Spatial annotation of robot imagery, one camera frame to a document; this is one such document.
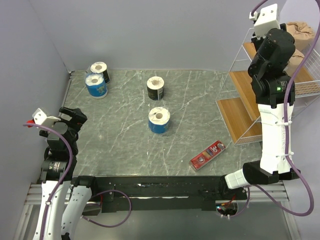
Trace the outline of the brown paper roll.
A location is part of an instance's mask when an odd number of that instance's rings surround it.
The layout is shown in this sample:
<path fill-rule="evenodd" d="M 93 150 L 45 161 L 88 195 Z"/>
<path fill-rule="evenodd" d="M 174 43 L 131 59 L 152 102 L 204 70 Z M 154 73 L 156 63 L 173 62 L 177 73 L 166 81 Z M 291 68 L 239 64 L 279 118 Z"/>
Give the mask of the brown paper roll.
<path fill-rule="evenodd" d="M 287 66 L 284 69 L 288 76 L 291 77 L 294 74 L 294 72 L 296 71 L 296 69 L 298 68 L 298 66 L 304 58 L 305 55 L 296 49 L 291 58 L 289 59 Z"/>
<path fill-rule="evenodd" d="M 302 52 L 315 38 L 315 31 L 304 21 L 286 23 L 286 30 L 294 38 L 296 49 Z"/>

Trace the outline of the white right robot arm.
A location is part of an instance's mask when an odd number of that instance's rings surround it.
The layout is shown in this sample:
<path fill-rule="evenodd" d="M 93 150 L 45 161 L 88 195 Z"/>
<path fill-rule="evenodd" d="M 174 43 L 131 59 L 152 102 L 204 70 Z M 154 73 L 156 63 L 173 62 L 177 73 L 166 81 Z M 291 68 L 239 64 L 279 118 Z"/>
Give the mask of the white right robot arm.
<path fill-rule="evenodd" d="M 270 185 L 281 180 L 298 179 L 289 164 L 291 117 L 295 102 L 295 84 L 285 72 L 296 47 L 294 37 L 284 25 L 272 28 L 264 37 L 251 39 L 256 54 L 248 67 L 262 126 L 262 156 L 247 162 L 242 169 L 221 178 L 218 193 L 230 199 L 236 189 L 249 185 Z"/>

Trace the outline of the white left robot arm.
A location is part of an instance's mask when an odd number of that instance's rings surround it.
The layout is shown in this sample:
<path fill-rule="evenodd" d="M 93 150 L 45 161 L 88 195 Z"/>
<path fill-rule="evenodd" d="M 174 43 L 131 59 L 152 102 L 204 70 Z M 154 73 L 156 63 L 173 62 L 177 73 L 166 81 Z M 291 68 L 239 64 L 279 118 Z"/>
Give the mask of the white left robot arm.
<path fill-rule="evenodd" d="M 69 119 L 48 115 L 38 108 L 30 123 L 41 130 L 48 144 L 39 181 L 41 205 L 35 240 L 71 240 L 88 201 L 99 195 L 94 176 L 73 177 L 77 164 L 79 131 L 87 116 L 79 108 L 61 107 Z"/>

